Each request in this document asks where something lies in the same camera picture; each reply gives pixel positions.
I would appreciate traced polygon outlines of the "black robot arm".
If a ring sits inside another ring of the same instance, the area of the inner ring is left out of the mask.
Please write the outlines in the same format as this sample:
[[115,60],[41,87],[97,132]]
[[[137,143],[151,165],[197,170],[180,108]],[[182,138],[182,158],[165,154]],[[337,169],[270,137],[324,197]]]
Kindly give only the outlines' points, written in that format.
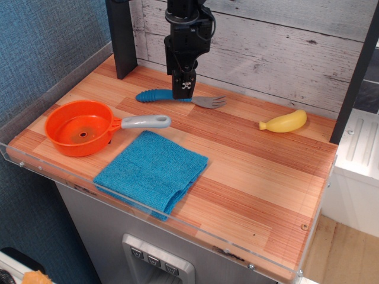
[[164,39],[166,72],[172,78],[173,99],[191,99],[197,59],[210,51],[216,19],[204,1],[168,1],[165,19],[170,35]]

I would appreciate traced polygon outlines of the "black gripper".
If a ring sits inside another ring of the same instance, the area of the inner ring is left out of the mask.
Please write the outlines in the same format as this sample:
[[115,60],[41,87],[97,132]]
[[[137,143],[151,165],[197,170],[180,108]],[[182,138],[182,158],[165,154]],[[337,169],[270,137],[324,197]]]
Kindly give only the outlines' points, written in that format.
[[164,39],[166,71],[172,75],[173,99],[191,99],[196,84],[197,59],[210,51],[211,22],[171,25]]

